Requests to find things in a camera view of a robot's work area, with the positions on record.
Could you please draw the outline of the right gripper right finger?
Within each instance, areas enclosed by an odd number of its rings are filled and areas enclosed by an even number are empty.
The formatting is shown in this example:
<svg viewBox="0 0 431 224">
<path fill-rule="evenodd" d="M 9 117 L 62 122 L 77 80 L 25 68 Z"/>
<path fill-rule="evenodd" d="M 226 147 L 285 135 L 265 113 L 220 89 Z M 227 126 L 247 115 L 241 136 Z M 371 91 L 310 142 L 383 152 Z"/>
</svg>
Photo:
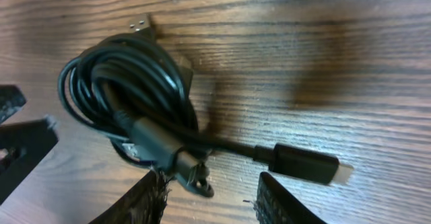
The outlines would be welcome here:
<svg viewBox="0 0 431 224">
<path fill-rule="evenodd" d="M 260 224 L 326 224 L 268 172 L 259 175 L 253 208 Z"/>
</svg>

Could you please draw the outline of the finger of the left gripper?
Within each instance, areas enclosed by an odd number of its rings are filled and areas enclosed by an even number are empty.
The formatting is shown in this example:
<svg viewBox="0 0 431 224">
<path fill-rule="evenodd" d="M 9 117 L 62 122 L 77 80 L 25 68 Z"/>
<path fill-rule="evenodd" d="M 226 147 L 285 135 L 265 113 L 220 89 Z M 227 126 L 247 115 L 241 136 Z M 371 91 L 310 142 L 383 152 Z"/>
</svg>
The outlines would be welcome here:
<svg viewBox="0 0 431 224">
<path fill-rule="evenodd" d="M 1 85 L 0 97 L 1 123 L 20 111 L 26 104 L 26 98 L 16 85 Z"/>
<path fill-rule="evenodd" d="M 21 184 L 59 139 L 52 120 L 43 118 L 1 127 L 1 202 Z"/>
</svg>

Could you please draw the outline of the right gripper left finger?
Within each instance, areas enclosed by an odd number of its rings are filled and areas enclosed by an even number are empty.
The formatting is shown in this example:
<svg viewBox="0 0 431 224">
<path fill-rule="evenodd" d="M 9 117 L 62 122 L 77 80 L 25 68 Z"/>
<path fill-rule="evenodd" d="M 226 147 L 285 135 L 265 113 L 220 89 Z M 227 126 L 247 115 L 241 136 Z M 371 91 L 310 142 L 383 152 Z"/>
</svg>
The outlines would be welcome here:
<svg viewBox="0 0 431 224">
<path fill-rule="evenodd" d="M 168 193 L 165 175 L 151 170 L 89 224 L 160 224 Z"/>
</svg>

